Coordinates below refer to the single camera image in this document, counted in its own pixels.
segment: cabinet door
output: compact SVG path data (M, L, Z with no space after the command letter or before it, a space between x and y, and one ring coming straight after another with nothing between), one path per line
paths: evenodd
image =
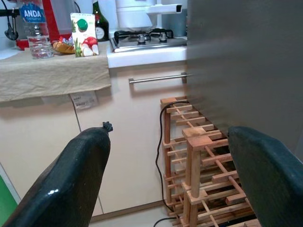
M184 63L110 70L112 87L97 93L99 105L78 111L82 130L110 121L111 153L100 190L104 213L161 200L155 166L160 99L184 95L181 79L129 85L128 79L178 75ZM163 166L162 156L159 161Z
M0 162L20 198L80 132L70 101L44 105L40 100L0 105ZM97 200L94 215L99 214Z

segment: stove knob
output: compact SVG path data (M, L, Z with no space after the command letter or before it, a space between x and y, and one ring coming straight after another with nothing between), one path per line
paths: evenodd
M165 32L161 32L160 33L160 37L159 37L160 42L167 42L167 36L165 34Z
M138 41L138 44L144 44L145 43L145 37L144 37L144 35L139 34L137 41Z

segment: gas stove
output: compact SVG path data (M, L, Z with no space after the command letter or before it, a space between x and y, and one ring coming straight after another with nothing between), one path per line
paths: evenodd
M114 38L110 39L110 42L113 52L116 53L187 45L186 39L174 38L172 30L161 28L156 28L149 32L117 31L114 33Z

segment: plastic water bottle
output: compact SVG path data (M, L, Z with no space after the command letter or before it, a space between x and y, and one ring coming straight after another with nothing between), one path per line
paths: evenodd
M18 0L24 31L34 59L53 57L42 0Z

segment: price tag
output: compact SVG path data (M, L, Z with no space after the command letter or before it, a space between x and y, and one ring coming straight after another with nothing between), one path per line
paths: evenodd
M98 104L94 91L85 91L71 94L72 102L77 110L92 108Z

